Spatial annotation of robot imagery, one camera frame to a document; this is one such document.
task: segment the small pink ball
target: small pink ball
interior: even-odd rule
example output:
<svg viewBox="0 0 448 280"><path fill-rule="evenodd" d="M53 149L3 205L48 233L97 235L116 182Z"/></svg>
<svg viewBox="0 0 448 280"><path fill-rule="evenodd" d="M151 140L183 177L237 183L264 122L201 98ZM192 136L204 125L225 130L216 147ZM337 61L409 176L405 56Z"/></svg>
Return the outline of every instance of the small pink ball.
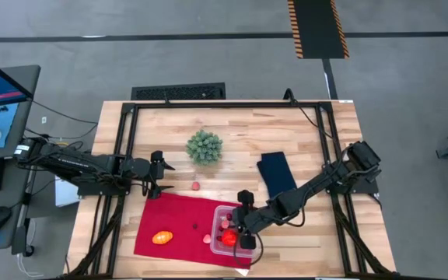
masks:
<svg viewBox="0 0 448 280"><path fill-rule="evenodd" d="M223 229L227 229L227 228L229 228L229 221L228 221L228 220L226 220L226 221L222 221L222 223L221 223L221 227L222 227Z"/></svg>
<svg viewBox="0 0 448 280"><path fill-rule="evenodd" d="M203 236L203 243L209 244L210 241L212 241L212 238L210 237L210 234L205 234L205 236Z"/></svg>
<svg viewBox="0 0 448 280"><path fill-rule="evenodd" d="M191 189L193 191L198 191L200 189L200 183L198 182L193 182L193 184L191 185Z"/></svg>

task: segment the white paper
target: white paper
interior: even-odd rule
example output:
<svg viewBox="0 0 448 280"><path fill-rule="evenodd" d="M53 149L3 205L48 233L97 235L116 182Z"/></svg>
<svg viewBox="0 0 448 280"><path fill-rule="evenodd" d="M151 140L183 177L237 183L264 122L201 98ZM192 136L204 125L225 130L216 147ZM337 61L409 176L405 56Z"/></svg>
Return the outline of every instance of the white paper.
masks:
<svg viewBox="0 0 448 280"><path fill-rule="evenodd" d="M234 269L236 269L236 271L238 271L238 273L240 273L241 275L243 275L245 277L247 276L248 272L250 271L248 269L243 269L243 268L234 268Z"/></svg>
<svg viewBox="0 0 448 280"><path fill-rule="evenodd" d="M54 204L57 207L63 207L72 203L79 202L79 196L77 195L77 186L70 184L69 182L62 180L58 177L55 182L54 188Z"/></svg>

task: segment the green succulent plant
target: green succulent plant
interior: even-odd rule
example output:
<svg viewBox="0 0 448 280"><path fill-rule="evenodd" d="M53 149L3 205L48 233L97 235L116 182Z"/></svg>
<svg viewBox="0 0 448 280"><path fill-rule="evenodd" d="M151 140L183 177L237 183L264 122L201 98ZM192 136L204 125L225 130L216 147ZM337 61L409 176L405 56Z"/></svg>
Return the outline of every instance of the green succulent plant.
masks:
<svg viewBox="0 0 448 280"><path fill-rule="evenodd" d="M217 163L221 158L222 140L213 133L200 130L187 141L186 152L199 166Z"/></svg>

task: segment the pink object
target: pink object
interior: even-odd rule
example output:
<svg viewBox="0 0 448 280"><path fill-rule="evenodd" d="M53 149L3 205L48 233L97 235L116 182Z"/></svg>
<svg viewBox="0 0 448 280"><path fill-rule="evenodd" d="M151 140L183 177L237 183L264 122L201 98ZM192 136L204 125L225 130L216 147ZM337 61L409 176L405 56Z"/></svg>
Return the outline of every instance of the pink object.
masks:
<svg viewBox="0 0 448 280"><path fill-rule="evenodd" d="M212 241L210 242L210 250L212 251L212 253L216 254L216 255L223 255L223 256L229 256L229 257L233 257L234 253L234 247L230 247L230 246L226 246L223 243L224 240L224 236L223 236L223 232L225 232L226 230L231 230L231 229L224 229L223 232L219 231L219 228L222 228L222 222L223 220L221 219L221 217L226 217L228 214L231 215L231 213L233 212L233 209L235 209L236 207L233 206L228 206L228 205L219 205L215 211L214 211L214 222L212 223ZM246 257L246 258L253 258L254 256L256 256L256 252L258 252L258 250L249 250L249 249L243 249L240 246L240 243L238 242L238 245L236 246L236 256L237 257Z"/></svg>
<svg viewBox="0 0 448 280"><path fill-rule="evenodd" d="M212 241L210 234L205 234L205 236L203 237L203 243L210 244L210 241Z"/></svg>
<svg viewBox="0 0 448 280"><path fill-rule="evenodd" d="M221 227L222 227L223 229L227 229L227 228L229 228L229 221L222 221L222 222L221 222Z"/></svg>
<svg viewBox="0 0 448 280"><path fill-rule="evenodd" d="M198 191L200 189L200 183L198 182L193 182L193 184L191 185L191 189L193 191Z"/></svg>

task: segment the orange toy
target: orange toy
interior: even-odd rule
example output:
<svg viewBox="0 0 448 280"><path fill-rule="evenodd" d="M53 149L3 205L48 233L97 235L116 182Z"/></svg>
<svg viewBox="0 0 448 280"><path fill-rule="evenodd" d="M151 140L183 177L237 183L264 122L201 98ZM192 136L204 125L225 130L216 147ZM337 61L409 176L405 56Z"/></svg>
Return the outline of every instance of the orange toy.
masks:
<svg viewBox="0 0 448 280"><path fill-rule="evenodd" d="M167 242L169 242L173 237L173 234L168 231L161 231L158 232L155 236L152 238L152 242L154 244L163 245Z"/></svg>

